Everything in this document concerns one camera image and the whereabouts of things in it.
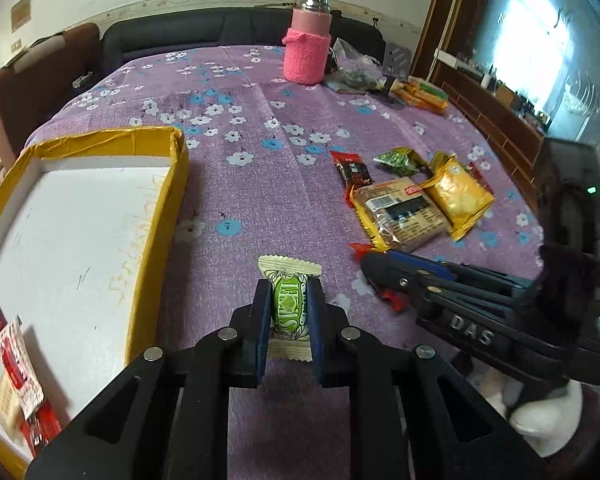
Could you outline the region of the clear soda cracker pack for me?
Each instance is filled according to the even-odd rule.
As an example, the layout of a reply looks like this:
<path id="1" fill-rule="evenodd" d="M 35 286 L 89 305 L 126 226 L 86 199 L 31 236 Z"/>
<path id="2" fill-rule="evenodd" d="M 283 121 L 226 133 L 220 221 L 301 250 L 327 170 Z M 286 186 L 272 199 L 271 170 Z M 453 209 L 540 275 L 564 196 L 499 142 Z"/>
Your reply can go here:
<path id="1" fill-rule="evenodd" d="M 373 248 L 411 252 L 448 230 L 438 206 L 410 178 L 355 188 L 350 200 Z"/>

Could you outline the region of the yellow cheese cracker bag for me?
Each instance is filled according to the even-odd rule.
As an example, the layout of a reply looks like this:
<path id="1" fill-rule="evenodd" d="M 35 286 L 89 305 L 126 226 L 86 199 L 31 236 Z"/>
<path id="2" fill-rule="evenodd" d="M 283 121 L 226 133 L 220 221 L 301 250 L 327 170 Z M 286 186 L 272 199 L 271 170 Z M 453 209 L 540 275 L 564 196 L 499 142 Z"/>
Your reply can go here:
<path id="1" fill-rule="evenodd" d="M 431 177 L 420 188 L 445 215 L 453 242 L 461 240 L 494 203 L 494 195 L 482 186 L 455 155 L 435 152 L 428 165 Z"/>

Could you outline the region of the brown red snack packet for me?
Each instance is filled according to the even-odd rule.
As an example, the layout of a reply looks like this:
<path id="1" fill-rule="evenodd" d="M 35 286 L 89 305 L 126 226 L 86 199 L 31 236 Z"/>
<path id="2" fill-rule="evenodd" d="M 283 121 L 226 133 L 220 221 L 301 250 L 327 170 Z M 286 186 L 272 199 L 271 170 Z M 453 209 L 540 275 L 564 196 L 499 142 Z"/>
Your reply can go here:
<path id="1" fill-rule="evenodd" d="M 468 171 L 470 172 L 470 174 L 474 177 L 474 179 L 486 190 L 488 190 L 489 192 L 492 192 L 490 185 L 488 185 L 488 182 L 486 182 L 486 179 L 483 177 L 482 173 L 479 171 L 478 167 L 473 163 L 470 162 L 467 166 Z"/>

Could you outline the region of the green gold snack packet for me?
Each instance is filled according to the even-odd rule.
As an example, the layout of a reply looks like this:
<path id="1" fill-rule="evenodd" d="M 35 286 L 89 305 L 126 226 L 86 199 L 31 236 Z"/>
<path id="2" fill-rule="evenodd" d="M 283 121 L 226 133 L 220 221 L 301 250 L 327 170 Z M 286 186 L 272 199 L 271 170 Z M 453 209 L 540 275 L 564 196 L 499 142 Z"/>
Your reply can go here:
<path id="1" fill-rule="evenodd" d="M 421 174 L 426 178 L 432 177 L 432 171 L 425 159 L 412 148 L 400 146 L 374 157 L 374 162 L 390 170 L 399 177 L 413 177 Z"/>

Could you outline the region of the dark red small packet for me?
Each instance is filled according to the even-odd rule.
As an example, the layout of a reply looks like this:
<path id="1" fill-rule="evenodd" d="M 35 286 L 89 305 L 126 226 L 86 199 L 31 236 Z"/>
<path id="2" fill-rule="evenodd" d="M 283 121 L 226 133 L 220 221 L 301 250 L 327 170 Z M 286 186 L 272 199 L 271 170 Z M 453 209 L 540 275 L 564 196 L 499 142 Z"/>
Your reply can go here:
<path id="1" fill-rule="evenodd" d="M 330 151 L 330 156 L 348 192 L 373 183 L 366 165 L 358 154 Z"/>

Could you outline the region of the green white candy packet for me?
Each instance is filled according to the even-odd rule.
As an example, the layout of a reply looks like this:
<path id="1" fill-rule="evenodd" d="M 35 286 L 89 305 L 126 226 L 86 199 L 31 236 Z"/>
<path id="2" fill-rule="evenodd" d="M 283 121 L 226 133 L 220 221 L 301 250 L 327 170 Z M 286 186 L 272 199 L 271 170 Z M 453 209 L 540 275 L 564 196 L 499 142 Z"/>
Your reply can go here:
<path id="1" fill-rule="evenodd" d="M 258 268 L 273 289 L 268 356 L 311 362 L 306 286 L 310 278 L 321 276 L 322 267 L 286 256 L 264 255 L 258 258 Z"/>

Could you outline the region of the beige biscuit packet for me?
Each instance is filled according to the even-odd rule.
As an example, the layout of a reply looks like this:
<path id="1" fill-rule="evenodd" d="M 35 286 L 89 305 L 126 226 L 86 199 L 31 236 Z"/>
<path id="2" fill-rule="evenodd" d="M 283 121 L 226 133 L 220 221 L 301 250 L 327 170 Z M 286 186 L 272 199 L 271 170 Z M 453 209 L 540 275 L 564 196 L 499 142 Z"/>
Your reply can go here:
<path id="1" fill-rule="evenodd" d="M 15 444 L 23 442 L 21 423 L 23 414 L 19 398 L 6 372 L 0 378 L 0 424 Z"/>

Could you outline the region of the white red patterned packet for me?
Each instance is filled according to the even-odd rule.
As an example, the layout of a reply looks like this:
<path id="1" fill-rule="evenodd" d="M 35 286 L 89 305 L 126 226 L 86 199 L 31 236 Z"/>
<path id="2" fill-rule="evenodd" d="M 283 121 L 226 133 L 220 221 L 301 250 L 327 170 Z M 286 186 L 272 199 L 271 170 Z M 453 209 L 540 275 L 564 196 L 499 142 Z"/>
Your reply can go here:
<path id="1" fill-rule="evenodd" d="M 45 396 L 22 336 L 19 316 L 1 330 L 0 355 L 5 372 L 17 395 L 23 418 L 28 420 L 43 404 Z"/>

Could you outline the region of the red black snack packet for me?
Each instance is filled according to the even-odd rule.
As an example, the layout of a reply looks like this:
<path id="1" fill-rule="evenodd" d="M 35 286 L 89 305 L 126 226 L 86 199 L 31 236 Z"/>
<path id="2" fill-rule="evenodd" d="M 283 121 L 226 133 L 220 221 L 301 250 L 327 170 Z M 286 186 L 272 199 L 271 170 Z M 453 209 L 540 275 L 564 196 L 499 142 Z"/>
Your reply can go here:
<path id="1" fill-rule="evenodd" d="M 377 296 L 394 312 L 405 311 L 410 306 L 407 296 L 410 280 L 406 272 L 386 252 L 380 252 L 370 244 L 351 243 L 349 247 Z"/>

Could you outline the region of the purple floral tablecloth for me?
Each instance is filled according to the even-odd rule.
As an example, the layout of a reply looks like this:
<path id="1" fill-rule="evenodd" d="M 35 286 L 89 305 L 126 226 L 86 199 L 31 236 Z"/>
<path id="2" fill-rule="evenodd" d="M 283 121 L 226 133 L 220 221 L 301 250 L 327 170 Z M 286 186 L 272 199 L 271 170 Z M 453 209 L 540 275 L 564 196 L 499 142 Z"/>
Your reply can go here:
<path id="1" fill-rule="evenodd" d="M 340 96 L 286 81 L 278 47 L 177 50 L 122 64 L 69 101 L 29 143 L 109 128 L 172 126 L 184 133 L 189 174 L 164 274 L 157 344 L 193 347 L 249 304 L 258 260 L 280 255 L 317 263 L 327 301 L 384 344 L 454 349 L 394 313 L 355 261 L 366 241 L 332 161 L 366 164 L 392 148 L 455 155 L 475 165 L 494 203 L 461 240 L 440 234 L 422 256 L 534 278 L 543 232 L 494 149 L 458 110 L 392 110 L 372 96 Z"/>

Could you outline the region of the orange snack boxes stack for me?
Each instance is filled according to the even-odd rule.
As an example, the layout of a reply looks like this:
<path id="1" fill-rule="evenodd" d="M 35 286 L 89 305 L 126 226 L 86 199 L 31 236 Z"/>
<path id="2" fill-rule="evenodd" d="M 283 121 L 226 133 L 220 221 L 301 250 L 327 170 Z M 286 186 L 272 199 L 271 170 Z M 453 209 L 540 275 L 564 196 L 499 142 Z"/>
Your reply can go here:
<path id="1" fill-rule="evenodd" d="M 396 80 L 391 92 L 402 102 L 421 110 L 444 115 L 449 105 L 449 96 L 442 89 L 425 79 L 409 76 L 407 80 Z"/>

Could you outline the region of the clear plastic bag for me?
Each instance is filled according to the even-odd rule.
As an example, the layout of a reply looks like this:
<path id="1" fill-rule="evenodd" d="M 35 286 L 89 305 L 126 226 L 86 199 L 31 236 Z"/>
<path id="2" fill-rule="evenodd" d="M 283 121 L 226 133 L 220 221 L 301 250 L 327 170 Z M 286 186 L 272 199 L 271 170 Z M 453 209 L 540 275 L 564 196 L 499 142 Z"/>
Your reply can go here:
<path id="1" fill-rule="evenodd" d="M 358 52 L 346 40 L 337 38 L 329 48 L 324 84 L 337 93 L 360 94 L 376 90 L 382 78 L 381 66 L 372 56 Z"/>

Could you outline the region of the grey phone stand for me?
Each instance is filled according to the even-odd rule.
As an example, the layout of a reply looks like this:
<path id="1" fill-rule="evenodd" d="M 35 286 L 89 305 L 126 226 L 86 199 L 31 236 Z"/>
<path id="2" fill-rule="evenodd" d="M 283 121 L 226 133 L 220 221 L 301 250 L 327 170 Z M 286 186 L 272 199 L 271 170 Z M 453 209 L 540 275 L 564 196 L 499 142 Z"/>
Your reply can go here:
<path id="1" fill-rule="evenodd" d="M 387 42 L 381 65 L 380 95 L 388 98 L 397 79 L 406 79 L 410 74 L 413 53 L 408 47 Z"/>

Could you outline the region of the pink sleeved thermos bottle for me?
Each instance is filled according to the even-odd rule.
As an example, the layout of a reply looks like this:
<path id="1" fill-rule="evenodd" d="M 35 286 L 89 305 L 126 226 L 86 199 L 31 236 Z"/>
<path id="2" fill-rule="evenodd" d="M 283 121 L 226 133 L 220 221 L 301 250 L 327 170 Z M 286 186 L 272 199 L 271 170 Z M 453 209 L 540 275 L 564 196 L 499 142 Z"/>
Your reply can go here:
<path id="1" fill-rule="evenodd" d="M 329 0 L 302 0 L 291 14 L 283 38 L 283 74 L 295 84 L 313 86 L 324 77 L 330 47 L 332 12 Z"/>

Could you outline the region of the black leather sofa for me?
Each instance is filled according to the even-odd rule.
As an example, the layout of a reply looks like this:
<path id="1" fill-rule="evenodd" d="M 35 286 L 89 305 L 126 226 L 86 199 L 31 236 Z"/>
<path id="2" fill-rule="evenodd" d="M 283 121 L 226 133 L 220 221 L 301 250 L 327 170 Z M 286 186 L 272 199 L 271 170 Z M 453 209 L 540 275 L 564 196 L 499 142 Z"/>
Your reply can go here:
<path id="1" fill-rule="evenodd" d="M 110 26 L 102 37 L 102 72 L 149 55 L 224 46 L 283 47 L 291 23 L 289 9 L 216 8 L 133 18 Z M 332 12 L 330 47 L 337 38 L 358 52 L 384 59 L 386 42 L 372 25 Z"/>

